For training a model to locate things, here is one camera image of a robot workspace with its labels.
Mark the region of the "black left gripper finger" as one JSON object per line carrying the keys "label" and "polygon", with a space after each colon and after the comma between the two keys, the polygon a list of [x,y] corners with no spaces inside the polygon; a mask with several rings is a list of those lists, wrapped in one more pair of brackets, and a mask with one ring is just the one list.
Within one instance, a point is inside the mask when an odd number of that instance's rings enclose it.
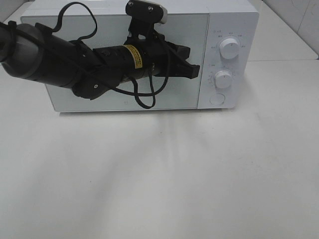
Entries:
{"label": "black left gripper finger", "polygon": [[172,77],[184,77],[194,79],[198,77],[200,65],[193,65],[184,59],[173,59],[171,64]]}
{"label": "black left gripper finger", "polygon": [[183,46],[183,45],[177,45],[172,42],[167,42],[167,45],[169,47],[170,52],[176,57],[179,57],[182,60],[187,60],[189,58],[190,51],[191,51],[189,47]]}

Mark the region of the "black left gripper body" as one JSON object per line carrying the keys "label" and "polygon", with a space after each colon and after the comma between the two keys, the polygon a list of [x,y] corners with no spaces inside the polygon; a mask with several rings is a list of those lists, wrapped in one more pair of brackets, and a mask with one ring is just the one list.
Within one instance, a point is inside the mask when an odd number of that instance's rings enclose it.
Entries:
{"label": "black left gripper body", "polygon": [[164,40],[164,35],[155,31],[153,23],[131,19],[129,36],[126,40],[126,49],[132,57],[128,75],[147,77],[148,73],[163,74],[169,56]]}

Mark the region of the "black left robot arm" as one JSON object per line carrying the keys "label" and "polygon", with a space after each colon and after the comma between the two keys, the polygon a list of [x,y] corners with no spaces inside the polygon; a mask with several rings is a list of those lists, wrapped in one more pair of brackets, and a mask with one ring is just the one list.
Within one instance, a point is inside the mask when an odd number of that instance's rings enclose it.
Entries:
{"label": "black left robot arm", "polygon": [[0,26],[0,64],[9,75],[67,88],[89,100],[145,77],[196,78],[200,66],[189,64],[189,55],[189,47],[167,42],[158,33],[150,41],[91,49],[82,41],[61,39],[39,23]]}

